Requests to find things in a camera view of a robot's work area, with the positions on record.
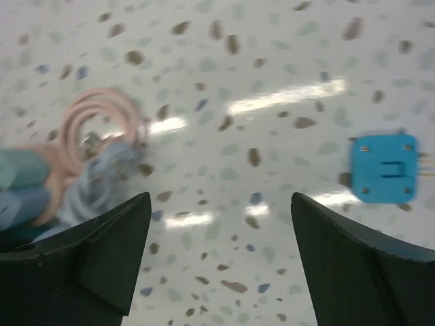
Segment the blue round power strip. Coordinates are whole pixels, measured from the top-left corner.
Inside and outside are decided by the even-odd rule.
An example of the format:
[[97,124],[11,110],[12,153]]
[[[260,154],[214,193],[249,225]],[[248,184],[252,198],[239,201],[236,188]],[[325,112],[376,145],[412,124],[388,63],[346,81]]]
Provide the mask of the blue round power strip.
[[1,192],[2,252],[31,245],[69,228],[55,219],[39,226],[31,225],[43,213],[49,199],[49,191],[43,186]]

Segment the blue square plug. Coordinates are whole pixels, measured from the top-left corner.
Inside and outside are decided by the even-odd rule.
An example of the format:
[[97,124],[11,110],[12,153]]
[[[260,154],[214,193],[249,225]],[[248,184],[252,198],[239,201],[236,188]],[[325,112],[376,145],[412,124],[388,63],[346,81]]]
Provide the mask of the blue square plug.
[[417,137],[402,130],[363,134],[349,146],[348,188],[367,204],[406,204],[419,193],[422,177],[434,176]]

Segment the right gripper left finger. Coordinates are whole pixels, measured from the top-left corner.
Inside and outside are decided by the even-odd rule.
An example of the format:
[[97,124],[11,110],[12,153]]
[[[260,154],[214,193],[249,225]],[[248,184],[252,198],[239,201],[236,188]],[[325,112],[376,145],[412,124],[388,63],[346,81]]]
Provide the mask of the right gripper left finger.
[[1,324],[121,325],[131,310],[152,202],[143,192],[43,240],[1,248]]

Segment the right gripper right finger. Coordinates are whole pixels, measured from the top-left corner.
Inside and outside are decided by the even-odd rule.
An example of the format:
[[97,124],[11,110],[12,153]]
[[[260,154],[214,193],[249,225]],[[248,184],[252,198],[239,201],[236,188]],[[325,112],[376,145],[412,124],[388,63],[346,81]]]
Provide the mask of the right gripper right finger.
[[295,193],[292,222],[318,325],[433,325],[434,250]]

